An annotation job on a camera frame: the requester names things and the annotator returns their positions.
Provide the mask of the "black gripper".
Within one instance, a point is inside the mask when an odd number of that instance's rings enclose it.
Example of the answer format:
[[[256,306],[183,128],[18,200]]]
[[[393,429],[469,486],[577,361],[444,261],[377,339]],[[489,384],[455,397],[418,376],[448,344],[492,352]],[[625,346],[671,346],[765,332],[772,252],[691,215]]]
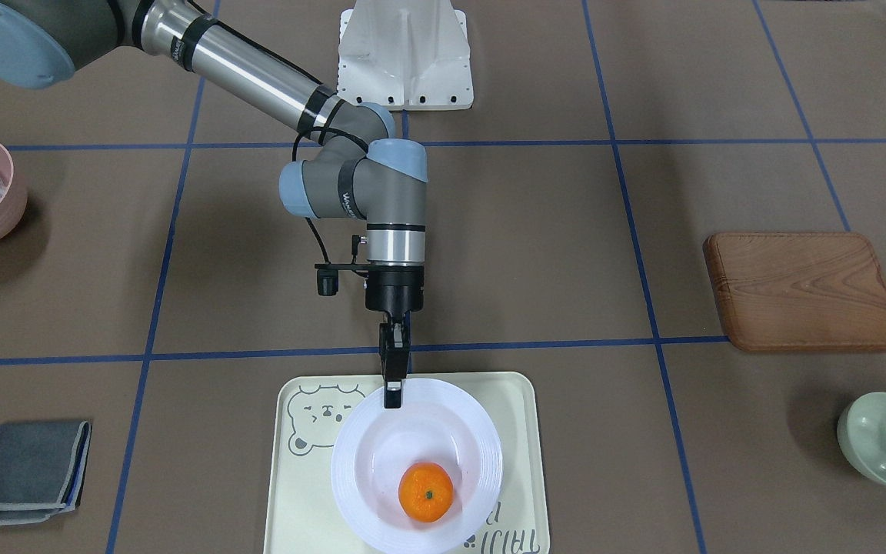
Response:
[[[383,406],[401,408],[411,361],[411,330],[405,318],[423,308],[425,267],[369,264],[365,272],[365,308],[384,313],[387,320],[380,325],[378,347],[384,381]]]

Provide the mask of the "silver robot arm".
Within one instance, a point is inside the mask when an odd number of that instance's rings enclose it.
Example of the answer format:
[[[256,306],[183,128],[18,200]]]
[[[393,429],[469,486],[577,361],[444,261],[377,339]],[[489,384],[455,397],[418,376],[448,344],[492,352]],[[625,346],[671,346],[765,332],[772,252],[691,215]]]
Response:
[[[165,56],[322,148],[281,171],[282,204],[308,220],[365,222],[363,263],[317,265],[318,293],[341,272],[365,277],[365,305],[384,316],[384,406],[400,408],[411,360],[408,317],[423,306],[428,154],[396,135],[386,108],[353,105],[193,1],[0,1],[0,79],[42,90],[121,46]]]

